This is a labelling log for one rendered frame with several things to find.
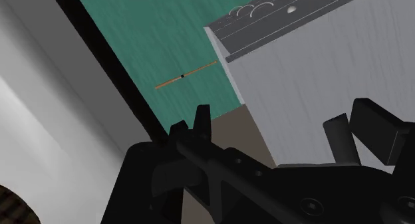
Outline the grey cabinet with dark drawers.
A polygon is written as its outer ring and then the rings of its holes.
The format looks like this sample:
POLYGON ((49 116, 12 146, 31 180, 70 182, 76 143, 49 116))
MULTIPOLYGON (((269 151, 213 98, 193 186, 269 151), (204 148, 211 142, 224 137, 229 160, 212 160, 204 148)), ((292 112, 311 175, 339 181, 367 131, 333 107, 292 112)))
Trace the grey cabinet with dark drawers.
POLYGON ((251 0, 204 29, 276 164, 331 162, 356 98, 415 122, 415 0, 251 0))

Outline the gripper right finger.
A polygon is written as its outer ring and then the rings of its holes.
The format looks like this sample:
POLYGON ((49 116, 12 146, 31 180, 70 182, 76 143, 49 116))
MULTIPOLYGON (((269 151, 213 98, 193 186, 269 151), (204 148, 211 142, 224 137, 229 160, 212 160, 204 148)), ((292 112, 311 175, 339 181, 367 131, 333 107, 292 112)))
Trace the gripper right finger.
POLYGON ((350 114, 340 114, 323 122, 335 163, 339 166, 361 166, 355 140, 358 140, 379 162, 377 169, 392 173, 411 127, 369 98, 356 98, 350 114))

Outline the orange pencil with black band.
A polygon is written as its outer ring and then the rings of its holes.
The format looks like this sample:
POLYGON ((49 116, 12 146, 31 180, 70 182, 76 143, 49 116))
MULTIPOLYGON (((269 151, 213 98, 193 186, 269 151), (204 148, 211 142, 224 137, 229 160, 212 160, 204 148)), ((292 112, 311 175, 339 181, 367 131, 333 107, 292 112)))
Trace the orange pencil with black band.
POLYGON ((189 71, 189 72, 187 72, 187 73, 183 73, 183 74, 181 74, 180 76, 177 76, 177 77, 175 77, 175 78, 169 79, 169 80, 167 80, 167 81, 165 81, 165 82, 163 82, 163 83, 161 83, 161 84, 156 85, 154 88, 155 88, 156 90, 157 90, 157 89, 160 89, 161 87, 167 86, 167 85, 169 85, 169 84, 171 84, 171 83, 173 83, 173 82, 175 82, 175 81, 177 81, 177 80, 183 79, 183 78, 185 78, 185 77, 187 77, 187 76, 189 76, 189 75, 191 75, 191 74, 193 74, 193 73, 195 73, 195 72, 197 72, 197 71, 203 70, 203 69, 205 69, 205 68, 207 68, 207 67, 209 67, 209 66, 211 66, 211 65, 217 64, 217 62, 218 62, 218 61, 217 61, 217 60, 215 60, 215 61, 213 61, 213 62, 211 62, 211 63, 209 63, 209 64, 206 64, 206 65, 203 65, 203 66, 201 66, 201 67, 199 67, 199 68, 197 68, 197 69, 194 69, 194 70, 189 71))

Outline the brown striped round object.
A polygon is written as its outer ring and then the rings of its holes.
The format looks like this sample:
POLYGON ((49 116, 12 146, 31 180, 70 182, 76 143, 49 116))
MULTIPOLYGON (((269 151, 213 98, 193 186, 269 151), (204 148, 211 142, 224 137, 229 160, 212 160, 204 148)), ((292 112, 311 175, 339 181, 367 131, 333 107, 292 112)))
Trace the brown striped round object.
POLYGON ((0 185, 0 224, 41 224, 29 205, 16 193, 0 185))

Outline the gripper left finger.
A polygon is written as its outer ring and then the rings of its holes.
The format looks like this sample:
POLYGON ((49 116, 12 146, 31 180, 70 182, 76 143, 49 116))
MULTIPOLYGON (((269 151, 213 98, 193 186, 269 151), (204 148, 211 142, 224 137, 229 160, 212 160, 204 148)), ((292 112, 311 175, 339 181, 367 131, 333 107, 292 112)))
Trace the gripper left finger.
POLYGON ((197 107, 194 127, 172 125, 168 142, 141 142, 124 158, 100 224, 181 224, 184 193, 211 211, 206 154, 210 108, 197 107))

